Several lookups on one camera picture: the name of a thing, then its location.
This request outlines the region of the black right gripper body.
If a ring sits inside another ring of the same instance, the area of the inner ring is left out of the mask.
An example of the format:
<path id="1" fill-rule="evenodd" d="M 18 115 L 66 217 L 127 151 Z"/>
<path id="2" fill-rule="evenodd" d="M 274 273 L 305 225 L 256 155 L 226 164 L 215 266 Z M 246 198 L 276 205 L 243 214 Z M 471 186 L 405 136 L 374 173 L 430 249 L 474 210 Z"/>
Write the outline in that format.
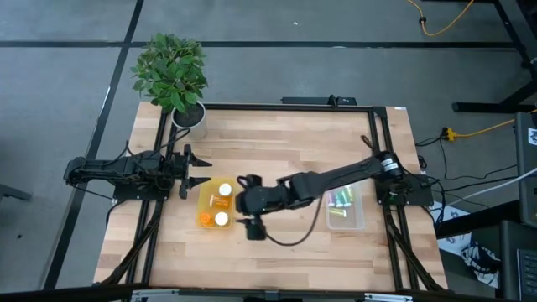
<path id="1" fill-rule="evenodd" d="M 265 215 L 285 209 L 288 201 L 289 188 L 284 185 L 245 185 L 236 195 L 236 210 L 245 216 Z"/>

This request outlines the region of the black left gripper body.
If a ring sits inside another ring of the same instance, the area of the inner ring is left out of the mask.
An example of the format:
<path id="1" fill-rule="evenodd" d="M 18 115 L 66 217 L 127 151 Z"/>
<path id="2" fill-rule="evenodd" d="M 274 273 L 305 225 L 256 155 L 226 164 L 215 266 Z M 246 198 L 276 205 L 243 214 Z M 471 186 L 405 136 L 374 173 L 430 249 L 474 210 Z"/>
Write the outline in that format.
<path id="1" fill-rule="evenodd" d="M 186 200 L 190 190 L 190 161 L 192 159 L 192 148 L 190 144 L 184 146 L 183 153 L 175 153 L 174 177 L 180 181 L 179 197 Z"/>

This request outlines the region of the yellow translucent plastic bin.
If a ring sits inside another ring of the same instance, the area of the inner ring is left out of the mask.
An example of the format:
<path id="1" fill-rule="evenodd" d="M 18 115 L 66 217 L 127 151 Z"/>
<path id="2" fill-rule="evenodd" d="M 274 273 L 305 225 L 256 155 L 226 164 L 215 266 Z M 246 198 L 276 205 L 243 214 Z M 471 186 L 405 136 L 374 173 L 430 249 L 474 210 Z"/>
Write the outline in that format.
<path id="1" fill-rule="evenodd" d="M 230 206 L 228 209 L 210 207 L 209 206 L 210 198 L 212 195 L 219 195 L 218 189 L 222 183 L 228 183 L 232 186 L 232 194 L 228 196 L 232 199 L 232 202 L 230 203 Z M 215 178 L 202 184 L 200 187 L 200 194 L 199 194 L 199 198 L 197 201 L 197 209 L 196 209 L 197 225 L 201 228 L 206 228 L 206 229 L 217 229 L 217 230 L 229 229 L 232 226 L 233 220 L 234 220 L 236 193 L 237 193 L 237 186 L 235 185 L 234 179 L 232 178 Z M 221 212 L 221 211 L 226 212 L 229 216 L 229 222 L 226 226 L 218 226 L 214 221 L 214 217 L 216 213 Z M 202 212 L 207 212 L 212 215 L 212 218 L 214 221 L 213 227 L 203 227 L 200 224 L 199 215 Z"/>

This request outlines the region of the clear plastic bin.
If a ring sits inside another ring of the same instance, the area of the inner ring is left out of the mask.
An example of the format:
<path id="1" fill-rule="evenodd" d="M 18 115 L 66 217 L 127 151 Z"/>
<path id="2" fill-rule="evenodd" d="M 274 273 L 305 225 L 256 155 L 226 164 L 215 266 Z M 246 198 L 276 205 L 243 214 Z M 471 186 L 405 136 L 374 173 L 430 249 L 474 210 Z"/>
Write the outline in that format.
<path id="1" fill-rule="evenodd" d="M 336 203 L 336 197 L 335 193 L 339 190 L 343 192 L 344 201 L 345 201 L 345 194 L 344 194 L 344 187 L 350 186 L 353 193 L 353 202 L 352 205 L 349 207 L 341 207 L 338 208 L 336 206 L 329 207 L 328 204 L 328 193 L 333 194 L 334 201 Z M 332 230 L 338 230 L 338 231 L 357 231 L 362 230 L 365 227 L 365 219 L 364 219 L 364 213 L 363 213 L 363 206 L 362 206 L 362 193 L 361 193 L 361 186 L 359 182 L 352 183 L 350 185 L 345 185 L 333 190 L 328 190 L 326 192 L 326 224 L 327 226 Z M 347 211 L 346 217 L 341 216 L 335 216 L 329 213 L 330 208 L 338 208 L 338 209 L 345 209 Z"/>

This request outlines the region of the white plant pot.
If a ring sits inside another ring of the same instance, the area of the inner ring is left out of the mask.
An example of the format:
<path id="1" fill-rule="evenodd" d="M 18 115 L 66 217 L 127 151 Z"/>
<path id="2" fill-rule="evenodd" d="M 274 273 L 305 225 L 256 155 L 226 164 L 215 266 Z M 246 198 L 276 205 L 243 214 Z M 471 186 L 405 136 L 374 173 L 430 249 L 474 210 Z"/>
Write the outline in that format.
<path id="1" fill-rule="evenodd" d="M 190 140 L 202 140 L 207 135 L 206 108 L 201 102 L 188 106 L 186 112 L 174 108 L 171 112 L 172 123 L 178 129 L 189 129 Z"/>

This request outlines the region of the green leafy plant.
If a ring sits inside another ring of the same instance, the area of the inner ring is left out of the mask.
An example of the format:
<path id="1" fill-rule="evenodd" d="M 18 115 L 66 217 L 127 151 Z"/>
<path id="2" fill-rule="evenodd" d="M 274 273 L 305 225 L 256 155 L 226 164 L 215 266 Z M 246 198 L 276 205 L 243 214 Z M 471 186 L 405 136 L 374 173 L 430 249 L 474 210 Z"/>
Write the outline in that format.
<path id="1" fill-rule="evenodd" d="M 208 87 L 204 58 L 200 42 L 157 33 L 130 68 L 135 79 L 133 90 L 166 112 L 188 114 Z"/>

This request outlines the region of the black flat bar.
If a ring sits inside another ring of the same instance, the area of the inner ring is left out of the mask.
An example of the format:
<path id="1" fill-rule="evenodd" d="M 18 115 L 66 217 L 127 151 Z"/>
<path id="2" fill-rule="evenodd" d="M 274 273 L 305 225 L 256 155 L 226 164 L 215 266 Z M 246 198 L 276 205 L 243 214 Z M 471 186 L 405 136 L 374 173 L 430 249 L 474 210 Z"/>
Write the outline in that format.
<path id="1" fill-rule="evenodd" d="M 283 104 L 298 105 L 328 105 L 338 106 L 356 106 L 357 101 L 354 97 L 334 96 L 314 97 L 314 96 L 285 96 L 281 98 Z"/>

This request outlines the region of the grey furniture leg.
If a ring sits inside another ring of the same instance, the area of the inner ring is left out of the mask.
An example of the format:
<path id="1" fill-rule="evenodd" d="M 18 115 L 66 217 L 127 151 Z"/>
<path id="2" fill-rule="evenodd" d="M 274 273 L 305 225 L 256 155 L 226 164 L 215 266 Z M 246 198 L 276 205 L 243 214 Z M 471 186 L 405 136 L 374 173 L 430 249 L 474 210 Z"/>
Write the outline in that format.
<path id="1" fill-rule="evenodd" d="M 22 190 L 0 184 L 0 201 L 4 198 L 14 198 L 18 200 L 31 200 L 32 195 Z"/>

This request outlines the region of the white patterned bag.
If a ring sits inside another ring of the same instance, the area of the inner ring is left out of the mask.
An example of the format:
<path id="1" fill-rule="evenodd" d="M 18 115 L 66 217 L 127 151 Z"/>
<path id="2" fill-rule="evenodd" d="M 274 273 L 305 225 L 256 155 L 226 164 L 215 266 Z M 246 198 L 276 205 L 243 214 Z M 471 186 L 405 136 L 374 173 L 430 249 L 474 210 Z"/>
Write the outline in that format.
<path id="1" fill-rule="evenodd" d="M 499 288 L 502 260 L 495 226 L 482 226 L 469 232 L 437 240 L 445 271 Z"/>

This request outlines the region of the black box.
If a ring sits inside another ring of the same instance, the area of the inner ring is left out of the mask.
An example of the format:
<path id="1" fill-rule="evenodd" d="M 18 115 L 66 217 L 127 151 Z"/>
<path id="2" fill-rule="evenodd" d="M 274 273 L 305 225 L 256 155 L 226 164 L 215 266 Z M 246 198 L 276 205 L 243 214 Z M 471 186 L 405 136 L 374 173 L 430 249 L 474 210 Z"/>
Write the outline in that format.
<path id="1" fill-rule="evenodd" d="M 537 229 L 500 223 L 500 291 L 504 299 L 537 302 Z"/>

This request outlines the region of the black cabinet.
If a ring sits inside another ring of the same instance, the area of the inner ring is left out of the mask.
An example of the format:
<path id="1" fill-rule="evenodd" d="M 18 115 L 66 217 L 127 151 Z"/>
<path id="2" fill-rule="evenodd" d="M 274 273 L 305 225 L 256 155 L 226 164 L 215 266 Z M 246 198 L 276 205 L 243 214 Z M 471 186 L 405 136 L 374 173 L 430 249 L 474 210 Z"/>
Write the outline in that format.
<path id="1" fill-rule="evenodd" d="M 537 228 L 537 112 L 519 112 L 514 121 L 519 176 L 520 220 Z"/>

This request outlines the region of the black aluminium table frame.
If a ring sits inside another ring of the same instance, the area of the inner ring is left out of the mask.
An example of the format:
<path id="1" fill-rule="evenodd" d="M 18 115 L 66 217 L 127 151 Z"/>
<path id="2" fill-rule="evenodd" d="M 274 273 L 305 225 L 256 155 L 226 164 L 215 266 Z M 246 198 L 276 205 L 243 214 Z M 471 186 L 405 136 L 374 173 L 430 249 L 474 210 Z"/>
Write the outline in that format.
<path id="1" fill-rule="evenodd" d="M 313 111 L 274 105 L 207 110 L 208 133 L 192 145 L 211 167 L 200 177 L 262 176 L 266 185 L 300 171 L 324 172 L 368 157 L 363 142 L 370 116 L 362 111 Z M 197 225 L 199 192 L 164 203 L 149 282 L 160 288 L 254 289 L 322 292 L 393 291 L 383 212 L 372 181 L 360 184 L 365 227 L 337 231 L 326 224 L 324 206 L 264 217 L 270 239 L 252 242 L 243 225 L 205 229 Z"/>

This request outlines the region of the silver metal bracket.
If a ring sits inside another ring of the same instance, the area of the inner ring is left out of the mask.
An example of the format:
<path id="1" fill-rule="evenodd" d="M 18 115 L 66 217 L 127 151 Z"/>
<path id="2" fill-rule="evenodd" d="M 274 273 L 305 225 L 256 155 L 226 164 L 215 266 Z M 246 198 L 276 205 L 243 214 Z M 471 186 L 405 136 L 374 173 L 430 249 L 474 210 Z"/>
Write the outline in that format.
<path id="1" fill-rule="evenodd" d="M 179 294 L 178 289 L 137 289 L 132 292 L 129 302 L 148 302 L 149 298 L 168 297 Z"/>
<path id="2" fill-rule="evenodd" d="M 414 302 L 414 300 L 408 295 L 365 293 L 364 302 Z"/>

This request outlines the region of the black desk frame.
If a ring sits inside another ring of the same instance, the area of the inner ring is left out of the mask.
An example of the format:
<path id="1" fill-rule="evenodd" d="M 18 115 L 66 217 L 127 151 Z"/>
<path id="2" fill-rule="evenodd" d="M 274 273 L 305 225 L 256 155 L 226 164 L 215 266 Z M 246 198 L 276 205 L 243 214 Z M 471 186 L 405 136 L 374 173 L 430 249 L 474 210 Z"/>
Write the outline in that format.
<path id="1" fill-rule="evenodd" d="M 521 57 L 521 66 L 527 69 L 531 75 L 531 80 L 521 86 L 510 96 L 498 103 L 486 102 L 453 102 L 451 107 L 454 112 L 471 112 L 471 113 L 498 113 L 498 114 L 515 114 L 517 112 L 531 112 L 536 105 L 524 105 L 523 102 L 537 93 L 537 60 L 531 62 L 531 59 L 517 34 L 515 27 L 508 18 L 507 12 L 499 0 L 492 0 L 498 15 L 506 29 L 509 38 L 514 44 L 514 48 Z"/>

